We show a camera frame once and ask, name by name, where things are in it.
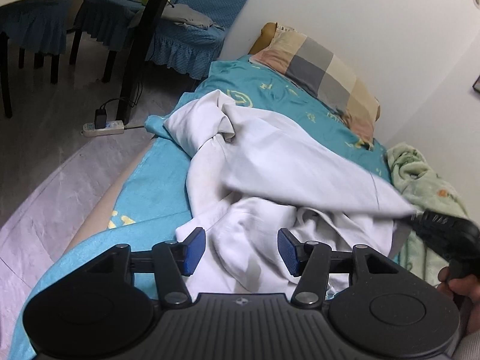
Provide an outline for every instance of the hand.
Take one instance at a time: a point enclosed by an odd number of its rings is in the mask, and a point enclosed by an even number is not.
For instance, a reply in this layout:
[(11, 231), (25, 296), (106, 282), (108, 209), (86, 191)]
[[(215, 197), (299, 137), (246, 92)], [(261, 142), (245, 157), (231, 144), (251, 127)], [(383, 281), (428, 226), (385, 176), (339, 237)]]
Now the hand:
[(469, 323), (466, 326), (466, 334), (477, 332), (480, 330), (480, 282), (476, 276), (471, 274), (463, 279), (452, 279), (447, 284), (448, 274), (448, 267), (443, 268), (438, 273), (438, 280), (441, 283), (437, 289), (450, 299), (453, 299), (454, 293), (468, 296), (472, 299), (473, 308), (470, 313)]

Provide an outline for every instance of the gray cloth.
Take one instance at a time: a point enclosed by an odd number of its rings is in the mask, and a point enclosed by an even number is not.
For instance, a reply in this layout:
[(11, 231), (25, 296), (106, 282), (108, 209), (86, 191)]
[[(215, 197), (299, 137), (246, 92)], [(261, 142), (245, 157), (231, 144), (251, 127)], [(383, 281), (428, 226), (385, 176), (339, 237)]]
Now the gray cloth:
[(479, 360), (480, 359), (480, 330), (463, 337), (458, 344), (454, 360)]
[[(137, 14), (131, 20), (128, 28), (138, 26), (142, 14), (143, 10), (137, 12)], [(195, 9), (191, 9), (186, 4), (167, 4), (163, 10), (162, 19), (198, 27), (203, 30), (208, 30), (212, 26), (219, 27), (208, 16), (196, 11)]]

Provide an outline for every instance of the cushion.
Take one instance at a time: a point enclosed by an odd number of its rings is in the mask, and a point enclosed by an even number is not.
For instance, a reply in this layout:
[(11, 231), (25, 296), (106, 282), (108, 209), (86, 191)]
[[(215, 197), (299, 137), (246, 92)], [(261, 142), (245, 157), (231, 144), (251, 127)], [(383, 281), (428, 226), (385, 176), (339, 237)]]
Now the cushion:
[(284, 75), (337, 113), (365, 143), (373, 144), (379, 103), (333, 52), (302, 33), (288, 31), (250, 61)]
[(248, 54), (257, 54), (259, 51), (267, 48), (277, 31), (277, 23), (267, 23), (263, 26), (260, 36), (257, 38)]

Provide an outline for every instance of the floor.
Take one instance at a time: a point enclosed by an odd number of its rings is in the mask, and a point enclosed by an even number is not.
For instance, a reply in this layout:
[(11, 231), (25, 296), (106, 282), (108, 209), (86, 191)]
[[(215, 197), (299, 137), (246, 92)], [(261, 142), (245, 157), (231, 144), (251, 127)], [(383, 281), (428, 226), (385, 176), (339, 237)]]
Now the floor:
[[(69, 53), (73, 35), (68, 36)], [(107, 49), (84, 35), (75, 66), (60, 58), (59, 80), (50, 84), (50, 58), (33, 69), (17, 66), (9, 46), (13, 117), (0, 107), (0, 359), (6, 358), (13, 323), (31, 288), (56, 261), (106, 189), (152, 137), (143, 128), (122, 135), (85, 138), (95, 109), (118, 96), (128, 57), (120, 52), (110, 83), (100, 81)], [(143, 91), (131, 123), (165, 115), (192, 80), (146, 64)], [(107, 105), (109, 120), (116, 102)]]

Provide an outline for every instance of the finger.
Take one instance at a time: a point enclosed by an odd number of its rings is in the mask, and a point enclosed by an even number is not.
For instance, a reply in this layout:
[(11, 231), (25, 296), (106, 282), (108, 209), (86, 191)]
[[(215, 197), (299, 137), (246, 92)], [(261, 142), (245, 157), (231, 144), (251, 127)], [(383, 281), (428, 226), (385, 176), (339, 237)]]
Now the finger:
[(453, 292), (470, 297), (472, 302), (480, 302), (480, 283), (476, 276), (471, 274), (463, 279), (452, 279), (448, 286)]
[(441, 282), (447, 281), (449, 274), (450, 274), (450, 269), (448, 269), (447, 266), (445, 268), (442, 268), (438, 273), (438, 280)]
[(440, 283), (437, 287), (437, 290), (441, 292), (444, 295), (447, 295), (449, 299), (453, 299), (453, 292), (452, 290), (448, 287), (447, 283)]

